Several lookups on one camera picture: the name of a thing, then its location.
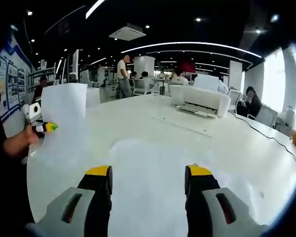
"white pillar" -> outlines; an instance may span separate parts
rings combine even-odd
[[[98,67],[98,83],[99,86],[104,84],[105,79],[105,67]]]
[[[137,76],[141,77],[142,72],[148,72],[148,75],[153,77],[154,73],[154,58],[149,56],[140,56],[134,59],[134,71]]]
[[[229,63],[229,87],[241,89],[242,63],[230,61]]]

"person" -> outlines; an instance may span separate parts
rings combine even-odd
[[[182,73],[182,70],[176,69],[177,80],[181,82],[183,85],[189,85],[188,80],[181,76]]]
[[[137,72],[132,72],[130,74],[130,79],[136,79],[137,78]]]
[[[219,78],[218,91],[227,95],[229,92],[228,86],[223,82],[222,78]]]
[[[154,85],[154,82],[151,78],[148,77],[148,72],[143,71],[141,79],[145,80],[145,90],[149,92],[150,90],[150,85]]]
[[[4,170],[0,175],[0,222],[9,221],[5,233],[22,234],[23,227],[34,221],[27,192],[27,167],[21,159],[27,156],[29,145],[37,141],[30,125],[7,138],[0,117],[0,170]]]
[[[120,99],[131,97],[132,91],[130,89],[128,73],[126,71],[126,64],[129,63],[129,56],[125,55],[123,59],[118,62],[117,75],[119,79],[119,97]]]
[[[246,90],[246,95],[251,99],[251,102],[246,102],[245,106],[237,105],[237,114],[247,117],[248,114],[256,117],[261,109],[262,103],[255,89],[249,86]]]
[[[42,76],[39,79],[39,85],[35,88],[34,97],[32,103],[34,103],[39,97],[41,97],[41,93],[43,92],[43,88],[47,86],[47,77]]]

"black shirt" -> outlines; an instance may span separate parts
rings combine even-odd
[[[33,97],[33,100],[32,100],[32,103],[35,102],[35,100],[38,98],[38,97],[41,97],[41,93],[43,92],[43,87],[41,85],[38,85],[36,88],[35,88],[35,92],[34,92],[34,97]]]
[[[252,98],[251,103],[247,103],[248,113],[256,117],[261,109],[262,103],[257,94]]]

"person sitting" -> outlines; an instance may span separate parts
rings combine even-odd
[[[189,85],[188,80],[182,77],[182,73],[183,73],[182,70],[176,69],[177,81],[181,82],[183,85]]]
[[[34,97],[32,100],[32,103],[35,103],[35,101],[41,97],[41,93],[43,92],[43,88],[47,86],[47,77],[42,76],[39,79],[39,85],[35,88]]]
[[[137,78],[137,72],[132,72],[130,74],[130,79],[136,79]]]
[[[148,77],[148,72],[142,72],[141,79],[145,80],[145,90],[149,91],[153,87],[154,82],[151,78]]]
[[[262,103],[258,97],[255,89],[249,86],[246,91],[246,95],[251,99],[251,102],[246,102],[245,105],[237,106],[237,114],[247,117],[248,114],[256,117],[261,109]]]
[[[227,95],[229,92],[228,86],[222,81],[222,78],[219,78],[218,82],[218,91],[222,94]]]

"paper sheet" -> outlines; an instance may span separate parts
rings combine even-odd
[[[70,169],[85,158],[86,90],[86,84],[69,83],[49,86],[42,92],[42,119],[56,123],[58,129],[45,134],[35,157],[53,169]]]
[[[193,163],[209,169],[222,188],[231,189],[255,214],[250,184],[219,172],[214,160],[207,151],[193,157],[185,150],[154,143],[117,142],[102,161],[113,168],[109,236],[187,236],[185,166]]]
[[[210,75],[198,74],[195,78],[193,86],[196,86],[204,90],[211,90],[217,92],[219,86],[219,78]]]

